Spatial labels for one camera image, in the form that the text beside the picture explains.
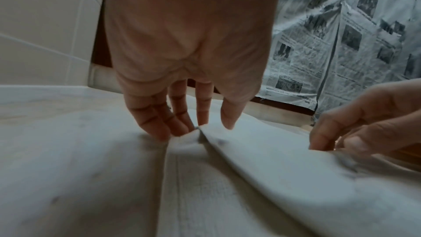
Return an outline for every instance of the white cloth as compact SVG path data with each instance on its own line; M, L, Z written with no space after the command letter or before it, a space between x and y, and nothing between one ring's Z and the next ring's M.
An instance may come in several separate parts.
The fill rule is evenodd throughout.
M420 235L421 174L373 157L309 151L308 137L250 116L233 131L218 119L211 114L201 133L171 140L158 236Z

